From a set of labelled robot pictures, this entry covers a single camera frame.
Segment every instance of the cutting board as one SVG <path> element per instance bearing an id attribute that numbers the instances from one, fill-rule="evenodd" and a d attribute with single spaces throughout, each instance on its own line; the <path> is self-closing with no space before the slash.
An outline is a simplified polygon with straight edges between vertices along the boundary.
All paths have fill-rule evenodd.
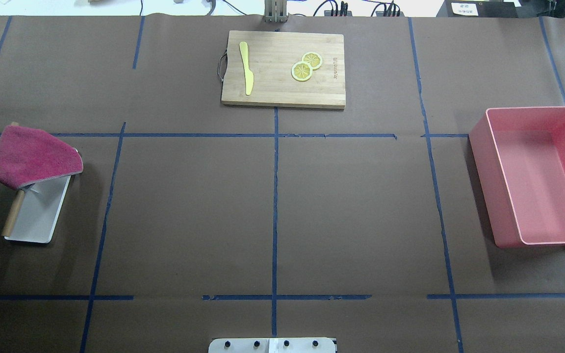
<path id="1" fill-rule="evenodd" d="M 240 42 L 248 45 L 249 66 L 254 73 L 254 87 L 249 96 L 245 94 Z M 224 104 L 323 109 L 346 106 L 342 34 L 230 31 L 227 50 Z M 308 51 L 322 56 L 322 66 L 313 71 L 309 80 L 296 81 L 291 76 L 291 67 Z"/>

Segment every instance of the towel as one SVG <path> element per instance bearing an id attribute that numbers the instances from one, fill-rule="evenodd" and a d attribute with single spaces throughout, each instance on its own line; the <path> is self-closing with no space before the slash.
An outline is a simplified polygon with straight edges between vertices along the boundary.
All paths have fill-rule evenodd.
<path id="1" fill-rule="evenodd" d="M 43 130 L 9 125 L 0 137 L 0 183 L 17 190 L 82 172 L 80 154 Z"/>

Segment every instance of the pink bin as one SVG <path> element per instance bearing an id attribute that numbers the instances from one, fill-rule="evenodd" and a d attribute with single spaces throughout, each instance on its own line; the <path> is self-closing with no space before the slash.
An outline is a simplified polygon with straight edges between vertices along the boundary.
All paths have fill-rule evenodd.
<path id="1" fill-rule="evenodd" d="M 469 138 L 496 245 L 565 245 L 565 107 L 488 109 Z"/>

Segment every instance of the yellow knife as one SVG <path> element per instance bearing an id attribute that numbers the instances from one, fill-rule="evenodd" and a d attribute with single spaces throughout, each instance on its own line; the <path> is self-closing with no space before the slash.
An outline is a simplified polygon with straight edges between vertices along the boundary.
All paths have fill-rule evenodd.
<path id="1" fill-rule="evenodd" d="M 248 62 L 247 43 L 240 42 L 239 50 L 241 51 L 241 60 L 244 63 L 245 95 L 249 96 L 250 94 L 252 94 L 252 87 L 254 86 L 254 74 L 252 71 L 250 71 L 250 65 Z"/>

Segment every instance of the lemon slice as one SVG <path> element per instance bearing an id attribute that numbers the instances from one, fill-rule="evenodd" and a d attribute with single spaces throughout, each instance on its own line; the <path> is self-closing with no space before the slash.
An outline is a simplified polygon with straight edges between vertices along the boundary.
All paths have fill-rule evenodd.
<path id="1" fill-rule="evenodd" d="M 320 54 L 309 51 L 302 56 L 302 61 L 311 65 L 311 69 L 317 70 L 321 67 L 322 58 Z"/>
<path id="2" fill-rule="evenodd" d="M 307 62 L 297 62 L 291 67 L 291 76 L 293 76 L 296 81 L 305 82 L 311 78 L 312 74 L 313 69 Z"/>

